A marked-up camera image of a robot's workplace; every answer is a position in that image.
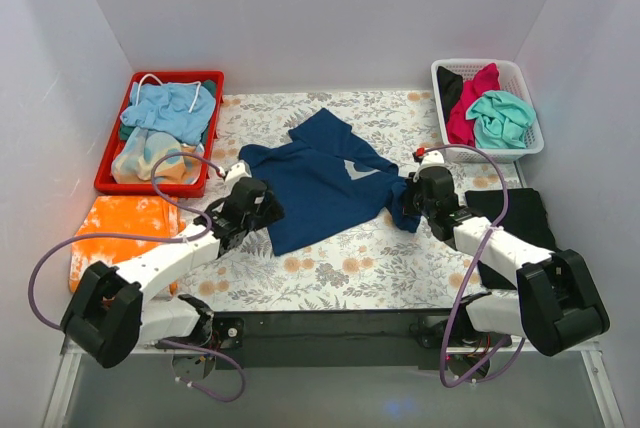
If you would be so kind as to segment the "dark blue t shirt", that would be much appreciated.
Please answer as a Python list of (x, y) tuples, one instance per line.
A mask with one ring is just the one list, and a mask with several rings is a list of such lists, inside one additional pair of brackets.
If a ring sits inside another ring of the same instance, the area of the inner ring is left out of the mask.
[(376, 218), (386, 209), (395, 226), (414, 233), (420, 217), (403, 209), (406, 182), (398, 166), (356, 136), (352, 127), (321, 109), (289, 131), (276, 148), (246, 145), (239, 158), (265, 180), (284, 218), (268, 227), (281, 256)]

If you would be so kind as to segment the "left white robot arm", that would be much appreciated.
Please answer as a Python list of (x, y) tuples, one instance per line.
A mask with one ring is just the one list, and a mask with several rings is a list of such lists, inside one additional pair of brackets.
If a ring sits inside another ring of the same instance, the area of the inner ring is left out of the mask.
[(209, 345), (214, 312), (205, 302), (188, 294), (158, 301), (156, 295), (283, 217), (282, 205), (265, 182), (241, 178), (174, 242), (116, 266), (90, 265), (62, 317), (62, 331), (104, 368), (121, 363), (139, 344)]

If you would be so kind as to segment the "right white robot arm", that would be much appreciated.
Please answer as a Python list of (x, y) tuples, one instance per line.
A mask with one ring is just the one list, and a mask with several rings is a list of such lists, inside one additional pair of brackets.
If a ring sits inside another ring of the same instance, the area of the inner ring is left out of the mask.
[(545, 356), (606, 333), (610, 318), (584, 258), (574, 250), (552, 252), (493, 225), (460, 204), (443, 166), (410, 175), (405, 205), (422, 215), (432, 234), (507, 279), (511, 297), (458, 295), (445, 331), (464, 345), (488, 333), (518, 336)]

